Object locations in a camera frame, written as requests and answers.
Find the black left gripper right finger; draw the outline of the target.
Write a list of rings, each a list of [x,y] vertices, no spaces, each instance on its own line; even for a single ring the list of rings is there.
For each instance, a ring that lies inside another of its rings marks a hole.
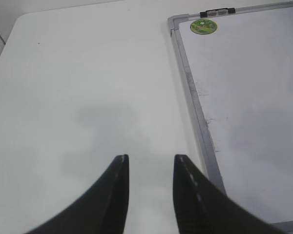
[[[173,205],[181,234],[280,234],[230,200],[187,155],[176,155]]]

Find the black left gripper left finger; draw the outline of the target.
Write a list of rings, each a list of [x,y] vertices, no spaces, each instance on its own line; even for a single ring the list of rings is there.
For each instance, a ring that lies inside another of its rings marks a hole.
[[[116,156],[99,179],[32,234],[122,234],[129,202],[129,157]]]

